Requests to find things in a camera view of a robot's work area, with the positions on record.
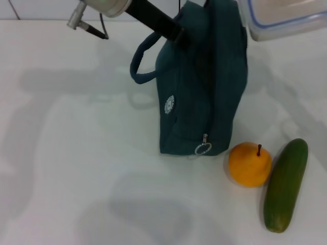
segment green cucumber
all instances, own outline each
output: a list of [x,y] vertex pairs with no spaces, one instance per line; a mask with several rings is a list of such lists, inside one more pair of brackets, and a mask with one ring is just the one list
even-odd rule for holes
[[264,220],[271,232],[284,232],[292,219],[296,199],[308,161],[303,139],[289,142],[272,171],[264,202]]

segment zipper pull ring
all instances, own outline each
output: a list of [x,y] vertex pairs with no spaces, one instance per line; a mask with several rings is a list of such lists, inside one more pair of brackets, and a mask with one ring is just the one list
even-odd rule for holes
[[207,143],[207,140],[208,140],[208,135],[203,134],[202,144],[198,145],[198,147],[195,148],[194,151],[195,155],[202,156],[211,150],[213,146],[211,143]]

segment fruit stem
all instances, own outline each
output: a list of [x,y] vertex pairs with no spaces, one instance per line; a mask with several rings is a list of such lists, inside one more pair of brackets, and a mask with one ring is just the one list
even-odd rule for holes
[[261,147],[262,147],[262,145],[258,145],[258,153],[256,154],[258,157],[260,156],[260,151],[261,151]]

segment white table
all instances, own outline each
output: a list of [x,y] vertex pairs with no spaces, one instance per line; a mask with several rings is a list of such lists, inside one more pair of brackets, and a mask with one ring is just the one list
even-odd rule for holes
[[226,154],[159,154],[155,82],[129,75],[150,30],[107,26],[110,41],[65,21],[0,22],[1,245],[327,243],[327,30],[249,44],[231,146],[275,156],[300,136],[311,149],[292,223],[274,234],[262,188],[229,180]]

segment plastic container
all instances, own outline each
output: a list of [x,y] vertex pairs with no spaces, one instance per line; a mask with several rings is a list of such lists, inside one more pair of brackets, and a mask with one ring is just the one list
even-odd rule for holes
[[269,40],[327,27],[327,0],[238,0],[252,39]]

